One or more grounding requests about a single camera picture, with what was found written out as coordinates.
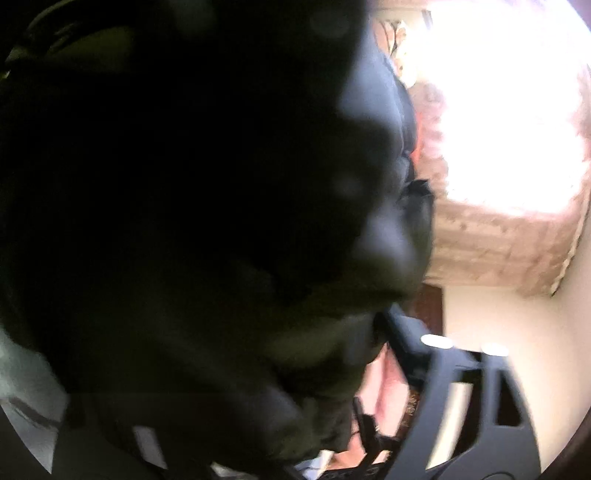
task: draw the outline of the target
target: black object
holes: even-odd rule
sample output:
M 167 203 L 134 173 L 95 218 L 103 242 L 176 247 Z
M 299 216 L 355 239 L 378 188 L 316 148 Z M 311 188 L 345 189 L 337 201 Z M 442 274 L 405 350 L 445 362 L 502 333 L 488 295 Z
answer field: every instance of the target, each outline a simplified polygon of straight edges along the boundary
M 350 478 L 364 478 L 382 450 L 391 454 L 374 473 L 378 480 L 533 480 L 540 475 L 534 430 L 505 358 L 428 346 L 422 322 L 404 316 L 397 305 L 377 315 L 376 324 L 384 330 L 409 385 L 421 391 L 421 401 L 403 442 L 379 435 L 371 418 L 359 415 L 355 402 L 366 457 Z M 454 457 L 427 470 L 450 384 L 460 381 L 474 385 L 467 417 L 477 417 L 478 431 L 462 428 Z
M 437 348 L 426 345 L 421 338 L 428 330 L 417 319 L 406 317 L 398 306 L 376 316 L 376 324 L 384 329 L 388 343 L 409 383 L 421 391 L 421 401 L 410 431 L 404 441 L 380 435 L 373 417 L 363 414 L 358 400 L 353 409 L 358 417 L 359 431 L 366 458 L 355 469 L 347 472 L 328 471 L 321 480 L 340 478 L 350 480 L 375 478 L 376 480 L 534 480 L 540 475 L 540 459 L 534 431 L 519 388 L 503 357 L 467 352 L 457 348 Z M 474 385 L 467 416 L 476 416 L 478 432 L 463 429 L 449 461 L 427 470 L 443 418 L 449 386 L 464 381 Z M 510 403 L 499 415 L 501 404 Z M 0 419 L 3 445 L 9 445 L 14 455 L 2 456 L 0 472 L 14 472 L 15 462 L 36 464 L 22 468 L 26 478 L 44 480 L 153 480 L 157 478 L 201 478 L 174 476 L 153 468 L 133 454 L 117 449 L 94 427 L 66 425 L 60 431 L 54 455 L 54 474 L 47 474 L 28 454 L 2 414 Z M 383 451 L 390 451 L 387 461 L 380 465 L 372 462 Z M 207 470 L 210 479 L 215 474 Z M 270 465 L 264 480 L 303 480 L 293 468 Z

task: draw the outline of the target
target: wall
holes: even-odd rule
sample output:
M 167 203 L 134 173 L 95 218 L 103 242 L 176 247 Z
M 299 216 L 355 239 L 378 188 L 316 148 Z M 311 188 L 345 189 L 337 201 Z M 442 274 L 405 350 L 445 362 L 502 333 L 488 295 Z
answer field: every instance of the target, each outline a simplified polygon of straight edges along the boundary
M 457 346 L 478 351 L 481 344 L 495 342 L 509 349 L 544 469 L 578 428 L 584 415 L 581 399 L 587 393 L 576 368 L 576 340 L 564 324 L 561 303 L 525 299 L 504 288 L 448 287 L 444 312 L 446 335 Z

